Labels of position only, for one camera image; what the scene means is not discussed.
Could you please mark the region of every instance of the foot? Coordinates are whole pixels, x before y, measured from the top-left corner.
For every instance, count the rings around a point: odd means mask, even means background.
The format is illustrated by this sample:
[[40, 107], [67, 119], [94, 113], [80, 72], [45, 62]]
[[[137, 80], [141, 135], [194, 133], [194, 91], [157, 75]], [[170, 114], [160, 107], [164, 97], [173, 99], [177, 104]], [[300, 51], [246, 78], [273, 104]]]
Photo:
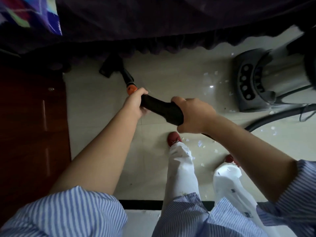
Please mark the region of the foot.
[[171, 147], [173, 144], [175, 144], [177, 142], [182, 142], [182, 140], [181, 140], [179, 133], [176, 131], [173, 131], [173, 132], [169, 133], [168, 138], [167, 138], [167, 142], [168, 142], [169, 147]]
[[232, 164], [235, 164], [235, 165], [237, 165], [238, 167], [240, 167], [240, 164], [234, 159], [234, 157], [233, 157], [231, 154], [226, 155], [224, 162], [226, 162], [226, 163], [232, 163]]

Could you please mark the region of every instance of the blue striped sleeve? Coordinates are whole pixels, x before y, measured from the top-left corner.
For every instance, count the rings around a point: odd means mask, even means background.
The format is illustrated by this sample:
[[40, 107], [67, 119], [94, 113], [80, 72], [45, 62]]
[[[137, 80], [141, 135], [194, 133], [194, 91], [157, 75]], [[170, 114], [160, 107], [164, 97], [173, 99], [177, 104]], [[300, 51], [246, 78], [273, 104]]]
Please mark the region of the blue striped sleeve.
[[287, 225], [298, 236], [315, 236], [316, 162], [299, 160], [298, 176], [277, 203], [259, 203], [257, 212], [266, 226]]
[[122, 236], [127, 215], [113, 196], [80, 186], [25, 207], [1, 228], [0, 237]]

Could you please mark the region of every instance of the hand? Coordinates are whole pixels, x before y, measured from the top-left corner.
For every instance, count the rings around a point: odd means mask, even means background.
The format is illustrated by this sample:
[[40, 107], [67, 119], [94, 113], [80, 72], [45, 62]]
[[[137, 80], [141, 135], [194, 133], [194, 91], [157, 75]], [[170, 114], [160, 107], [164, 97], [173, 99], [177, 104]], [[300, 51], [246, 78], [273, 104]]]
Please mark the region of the hand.
[[176, 96], [172, 97], [171, 101], [176, 103], [183, 112], [183, 124], [177, 128], [179, 133], [206, 133], [212, 120], [217, 116], [211, 105], [197, 98], [183, 99]]
[[140, 117], [146, 115], [149, 110], [140, 106], [142, 101], [142, 95], [148, 94], [144, 88], [140, 88], [135, 91], [132, 95], [126, 98], [123, 108], [128, 109], [129, 111], [135, 113], [136, 117], [140, 119]]

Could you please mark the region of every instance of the black hose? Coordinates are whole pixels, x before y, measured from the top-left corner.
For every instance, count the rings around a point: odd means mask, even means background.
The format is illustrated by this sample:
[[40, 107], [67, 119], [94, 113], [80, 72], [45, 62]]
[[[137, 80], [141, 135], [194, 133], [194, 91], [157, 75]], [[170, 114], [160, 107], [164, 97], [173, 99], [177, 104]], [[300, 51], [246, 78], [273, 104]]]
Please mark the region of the black hose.
[[310, 104], [310, 105], [308, 105], [308, 108], [306, 108], [306, 106], [297, 107], [297, 108], [293, 108], [293, 109], [283, 111], [280, 113], [276, 113], [273, 115], [265, 116], [261, 119], [256, 120], [254, 123], [251, 123], [249, 126], [247, 126], [245, 128], [245, 130], [247, 130], [249, 132], [253, 132], [255, 129], [257, 129], [265, 124], [268, 124], [270, 122], [284, 119], [286, 117], [300, 115], [300, 114], [310, 112], [310, 111], [316, 111], [316, 104]]

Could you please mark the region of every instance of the wooden door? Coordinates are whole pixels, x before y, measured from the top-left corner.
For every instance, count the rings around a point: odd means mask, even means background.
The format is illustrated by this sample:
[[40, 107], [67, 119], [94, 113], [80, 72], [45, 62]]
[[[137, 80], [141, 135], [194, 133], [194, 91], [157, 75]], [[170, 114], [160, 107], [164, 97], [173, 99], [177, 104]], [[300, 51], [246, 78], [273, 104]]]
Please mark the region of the wooden door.
[[0, 226], [70, 163], [65, 84], [0, 64]]

